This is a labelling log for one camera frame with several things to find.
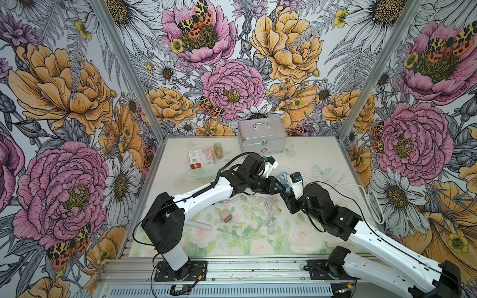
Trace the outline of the teal power strip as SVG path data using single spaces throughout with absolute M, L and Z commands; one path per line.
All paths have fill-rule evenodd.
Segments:
M 285 187 L 286 192 L 290 192 L 289 187 L 289 174 L 287 172 L 283 172 L 282 174 L 276 176 L 277 180 Z

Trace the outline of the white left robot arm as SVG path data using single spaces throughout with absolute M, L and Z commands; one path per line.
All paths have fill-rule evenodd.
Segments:
M 191 266 L 190 257 L 180 245 L 186 221 L 248 189 L 267 195 L 285 192 L 286 188 L 271 175 L 277 167 L 278 162 L 272 156 L 245 152 L 221 167 L 209 184 L 183 194 L 171 196 L 163 192 L 156 197 L 140 226 L 177 279 L 183 279 Z

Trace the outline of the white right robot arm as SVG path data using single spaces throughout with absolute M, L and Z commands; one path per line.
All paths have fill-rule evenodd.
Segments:
M 314 268 L 316 272 L 334 279 L 361 279 L 402 298 L 459 298 L 462 295 L 457 265 L 434 261 L 392 241 L 356 212 L 334 204 L 328 191 L 318 183 L 306 186 L 296 183 L 280 196 L 292 214 L 303 212 L 312 222 L 319 222 L 323 232 L 379 259 L 371 261 L 337 246 L 323 267 Z

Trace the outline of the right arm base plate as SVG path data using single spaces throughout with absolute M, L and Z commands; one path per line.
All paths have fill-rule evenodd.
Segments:
M 318 280 L 358 280 L 348 275 L 343 266 L 337 264 L 329 264 L 326 260 L 308 260 L 303 266 L 304 271 L 309 273 L 309 277 L 313 281 Z

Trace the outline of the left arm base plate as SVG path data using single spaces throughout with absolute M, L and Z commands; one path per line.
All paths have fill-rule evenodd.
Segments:
M 183 267 L 174 271 L 166 261 L 159 261 L 155 273 L 155 282 L 195 281 L 202 276 L 206 279 L 208 262 L 204 260 L 189 260 Z

